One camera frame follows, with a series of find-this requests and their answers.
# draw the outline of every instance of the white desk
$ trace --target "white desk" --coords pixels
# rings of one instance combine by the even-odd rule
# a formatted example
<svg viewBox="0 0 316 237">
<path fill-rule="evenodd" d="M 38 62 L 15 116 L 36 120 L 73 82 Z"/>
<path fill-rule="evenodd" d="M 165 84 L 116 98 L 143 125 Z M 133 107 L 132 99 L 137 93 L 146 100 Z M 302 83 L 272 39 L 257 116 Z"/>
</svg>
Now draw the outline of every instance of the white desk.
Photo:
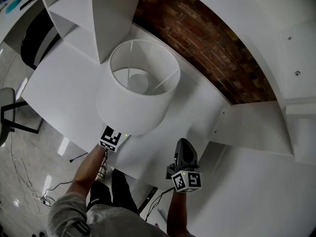
<svg viewBox="0 0 316 237">
<path fill-rule="evenodd" d="M 17 7 L 6 14 L 6 8 L 12 1 L 14 0 L 6 1 L 8 5 L 0 11 L 0 43 L 6 42 L 19 53 L 19 44 L 21 45 L 22 41 L 21 35 L 23 37 L 32 20 L 44 9 L 44 5 L 41 0 L 35 0 L 20 10 L 21 5 L 28 1 L 21 0 Z"/>
<path fill-rule="evenodd" d="M 131 33 L 130 39 L 160 42 L 136 26 Z M 165 174 L 174 162 L 177 141 L 187 138 L 200 158 L 220 110 L 229 106 L 195 68 L 180 55 L 176 58 L 181 80 L 163 122 L 147 134 L 131 137 L 109 157 L 111 166 L 161 189 L 172 186 Z M 22 96 L 49 124 L 89 152 L 101 134 L 95 96 L 107 64 L 91 62 L 61 40 L 37 67 Z"/>
</svg>

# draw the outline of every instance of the brick wall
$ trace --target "brick wall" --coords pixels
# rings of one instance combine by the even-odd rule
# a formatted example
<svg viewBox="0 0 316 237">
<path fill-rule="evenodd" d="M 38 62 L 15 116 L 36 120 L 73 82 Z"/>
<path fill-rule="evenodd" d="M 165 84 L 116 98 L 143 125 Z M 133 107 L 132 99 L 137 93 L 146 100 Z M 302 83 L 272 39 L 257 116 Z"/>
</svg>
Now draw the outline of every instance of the brick wall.
<svg viewBox="0 0 316 237">
<path fill-rule="evenodd" d="M 199 0 L 139 0 L 133 21 L 187 59 L 232 104 L 276 99 L 248 49 Z"/>
</svg>

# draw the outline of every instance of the white shelf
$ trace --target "white shelf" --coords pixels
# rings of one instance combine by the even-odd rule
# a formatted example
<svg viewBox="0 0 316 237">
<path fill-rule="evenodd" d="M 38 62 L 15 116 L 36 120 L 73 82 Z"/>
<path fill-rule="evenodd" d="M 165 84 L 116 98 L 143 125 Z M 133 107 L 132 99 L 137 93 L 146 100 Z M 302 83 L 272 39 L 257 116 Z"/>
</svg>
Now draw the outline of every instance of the white shelf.
<svg viewBox="0 0 316 237">
<path fill-rule="evenodd" d="M 283 62 L 286 64 L 284 66 L 284 95 L 286 99 L 316 97 L 315 29 L 316 20 L 312 20 L 280 32 Z M 300 72 L 299 76 L 295 76 L 296 71 Z"/>
<path fill-rule="evenodd" d="M 48 9 L 93 33 L 92 12 L 88 8 L 88 0 L 58 0 Z"/>
<path fill-rule="evenodd" d="M 80 26 L 75 26 L 65 37 L 64 41 L 95 61 L 98 61 L 96 44 L 91 32 Z"/>
<path fill-rule="evenodd" d="M 286 124 L 277 101 L 223 108 L 210 141 L 292 156 Z"/>
</svg>

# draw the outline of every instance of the white floor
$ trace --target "white floor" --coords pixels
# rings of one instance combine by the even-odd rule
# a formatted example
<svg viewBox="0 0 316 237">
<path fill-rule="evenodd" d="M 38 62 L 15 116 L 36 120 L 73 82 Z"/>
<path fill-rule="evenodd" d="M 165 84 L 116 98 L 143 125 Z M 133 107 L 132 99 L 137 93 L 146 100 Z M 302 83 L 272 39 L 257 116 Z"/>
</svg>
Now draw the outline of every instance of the white floor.
<svg viewBox="0 0 316 237">
<path fill-rule="evenodd" d="M 0 87 L 12 87 L 18 94 L 21 85 L 32 76 L 33 70 L 6 44 L 0 45 L 0 52 Z M 39 121 L 40 117 L 30 107 L 23 107 L 16 112 L 17 123 L 36 129 Z M 69 159 L 85 152 L 45 121 L 39 134 L 16 129 L 9 135 L 4 147 L 0 147 L 0 224 L 9 237 L 32 236 L 45 229 L 48 208 L 34 200 L 32 192 L 23 181 L 20 185 L 10 154 L 11 148 L 13 158 L 23 159 L 31 185 L 38 196 L 47 188 L 71 181 L 84 157 L 72 163 Z M 18 159 L 15 163 L 25 180 L 22 161 Z M 152 187 L 131 177 L 126 178 L 139 207 Z M 65 193 L 68 186 L 60 185 L 47 194 L 56 200 Z"/>
</svg>

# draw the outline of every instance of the black cable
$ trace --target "black cable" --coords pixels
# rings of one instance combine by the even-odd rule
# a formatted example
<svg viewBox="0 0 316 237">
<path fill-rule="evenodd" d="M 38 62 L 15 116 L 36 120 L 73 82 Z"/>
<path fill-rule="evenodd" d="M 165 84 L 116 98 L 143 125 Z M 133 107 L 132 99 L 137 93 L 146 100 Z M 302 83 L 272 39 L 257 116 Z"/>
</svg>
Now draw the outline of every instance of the black cable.
<svg viewBox="0 0 316 237">
<path fill-rule="evenodd" d="M 51 207 L 51 205 L 48 205 L 48 204 L 46 204 L 46 203 L 42 203 L 42 204 L 46 205 L 47 207 Z"/>
<path fill-rule="evenodd" d="M 43 195 L 40 199 L 43 199 L 43 198 L 45 197 L 47 191 L 53 191 L 53 190 L 55 190 L 59 185 L 61 185 L 61 184 L 69 184 L 69 183 L 72 183 L 72 180 L 69 181 L 69 182 L 67 182 L 67 183 L 60 183 L 60 184 L 57 184 L 57 186 L 56 186 L 54 189 L 52 189 L 52 188 L 46 189 L 44 195 Z"/>
<path fill-rule="evenodd" d="M 159 205 L 160 200 L 161 200 L 161 198 L 162 198 L 162 195 L 165 194 L 165 193 L 167 193 L 167 192 L 169 192 L 169 191 L 172 191 L 172 190 L 174 190 L 174 187 L 172 187 L 172 188 L 170 188 L 169 190 L 166 190 L 165 192 L 161 193 L 160 196 L 157 197 L 157 198 L 154 200 L 154 202 L 152 202 L 152 204 L 151 204 L 150 207 L 149 207 L 149 210 L 148 210 L 148 213 L 147 213 L 147 216 L 146 216 L 145 221 L 147 221 L 148 216 L 151 214 L 151 212 L 153 211 L 153 209 L 154 209 L 156 206 Z"/>
<path fill-rule="evenodd" d="M 78 158 L 80 158 L 81 156 L 78 156 L 78 157 L 76 157 L 76 158 L 73 158 L 73 159 L 69 160 L 69 162 L 71 163 L 71 162 L 73 162 L 73 160 L 78 159 Z"/>
<path fill-rule="evenodd" d="M 104 157 L 105 157 L 105 159 L 104 159 L 104 161 L 103 161 L 103 163 L 102 163 L 102 166 L 104 165 L 104 163 L 106 162 L 106 160 L 107 160 L 107 158 L 108 158 L 108 154 L 107 154 L 107 149 L 105 150 L 105 152 L 104 152 Z M 45 193 L 44 193 L 44 195 L 40 198 L 40 200 L 42 200 L 42 199 L 45 199 L 45 198 L 48 198 L 48 196 L 45 196 L 46 195 L 46 193 L 47 193 L 47 191 L 53 191 L 53 190 L 55 190 L 59 185 L 61 185 L 61 184 L 69 184 L 69 183 L 71 183 L 72 181 L 69 181 L 69 182 L 67 182 L 67 183 L 59 183 L 59 184 L 57 184 L 57 186 L 54 188 L 54 189 L 52 189 L 52 188 L 48 188 L 48 189 L 46 189 L 46 191 L 45 191 Z"/>
<path fill-rule="evenodd" d="M 106 163 L 106 160 L 108 159 L 108 154 L 107 154 L 107 152 L 108 152 L 108 150 L 107 149 L 105 149 L 105 151 L 104 151 L 104 161 L 103 161 L 103 163 L 102 163 L 102 169 L 104 168 L 104 164 Z M 100 171 L 100 172 L 98 172 L 98 176 L 99 177 L 101 177 L 101 178 L 105 178 L 105 175 Z"/>
<path fill-rule="evenodd" d="M 46 196 L 46 197 L 44 197 L 44 199 L 45 198 L 49 198 L 49 199 L 53 200 L 54 202 L 56 202 L 52 197 Z"/>
</svg>

